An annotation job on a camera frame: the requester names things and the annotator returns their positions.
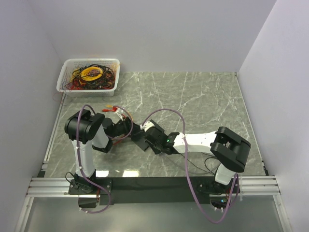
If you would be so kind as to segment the black network switch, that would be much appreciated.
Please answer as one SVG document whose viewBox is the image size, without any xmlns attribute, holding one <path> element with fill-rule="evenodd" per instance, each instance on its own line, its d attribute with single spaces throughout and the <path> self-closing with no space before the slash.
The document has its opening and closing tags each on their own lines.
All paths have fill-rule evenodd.
<svg viewBox="0 0 309 232">
<path fill-rule="evenodd" d="M 146 151 L 149 148 L 149 144 L 145 141 L 144 136 L 144 130 L 141 130 L 140 126 L 134 123 L 130 138 L 142 151 Z"/>
</svg>

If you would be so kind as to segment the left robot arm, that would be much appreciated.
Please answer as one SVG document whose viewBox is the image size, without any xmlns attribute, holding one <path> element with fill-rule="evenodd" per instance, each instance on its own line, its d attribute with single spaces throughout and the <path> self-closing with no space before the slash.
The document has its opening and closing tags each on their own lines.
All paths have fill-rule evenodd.
<svg viewBox="0 0 309 232">
<path fill-rule="evenodd" d="M 98 187 L 92 151 L 108 153 L 112 148 L 113 138 L 120 140 L 131 137 L 139 129 L 128 116 L 113 123 L 104 114 L 92 114 L 85 109 L 68 118 L 64 131 L 74 146 L 76 160 L 76 171 L 74 180 L 70 183 L 70 191 L 94 193 Z"/>
</svg>

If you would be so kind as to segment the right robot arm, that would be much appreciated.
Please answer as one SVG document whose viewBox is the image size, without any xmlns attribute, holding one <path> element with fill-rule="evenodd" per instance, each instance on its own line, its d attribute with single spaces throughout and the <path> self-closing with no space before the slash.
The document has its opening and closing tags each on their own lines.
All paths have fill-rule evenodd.
<svg viewBox="0 0 309 232">
<path fill-rule="evenodd" d="M 219 127 L 217 131 L 198 134 L 164 133 L 153 120 L 140 125 L 144 131 L 144 139 L 156 153 L 185 154 L 188 152 L 212 153 L 220 162 L 214 172 L 214 179 L 209 184 L 199 184 L 199 188 L 219 195 L 230 188 L 231 179 L 236 173 L 245 171 L 251 144 L 227 127 Z"/>
</svg>

